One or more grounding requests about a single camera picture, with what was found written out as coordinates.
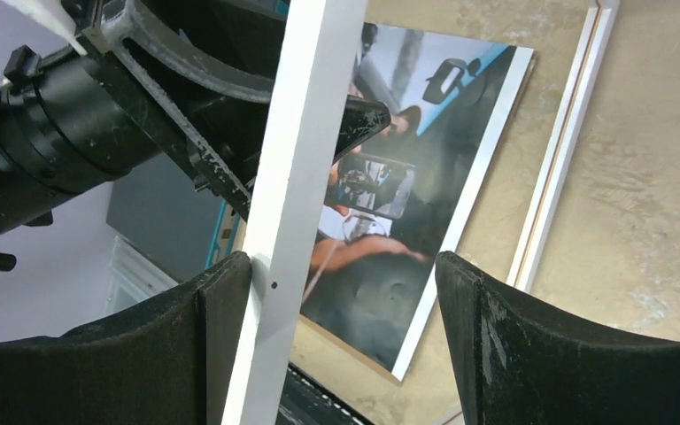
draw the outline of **frame molding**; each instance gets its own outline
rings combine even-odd
[[[530,292],[620,0],[591,0],[506,283]]]

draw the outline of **printed photo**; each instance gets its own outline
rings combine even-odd
[[[366,24],[350,94],[391,124],[332,166],[301,313],[402,380],[532,50]]]

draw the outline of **scratched black surface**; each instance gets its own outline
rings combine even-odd
[[[291,364],[275,424],[372,425],[372,422]]]
[[[587,321],[437,256],[468,425],[680,423],[680,342]]]

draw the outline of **photo of smartphone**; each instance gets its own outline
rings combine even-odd
[[[340,159],[337,183],[328,201],[387,219],[399,219],[413,190],[415,167],[403,162],[350,153]]]

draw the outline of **photo of hand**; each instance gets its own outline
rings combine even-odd
[[[434,257],[462,234],[452,219],[514,54],[411,32],[375,26],[359,47],[349,94],[385,103],[390,124],[330,169],[301,305],[315,330],[398,379],[434,303],[422,302]]]

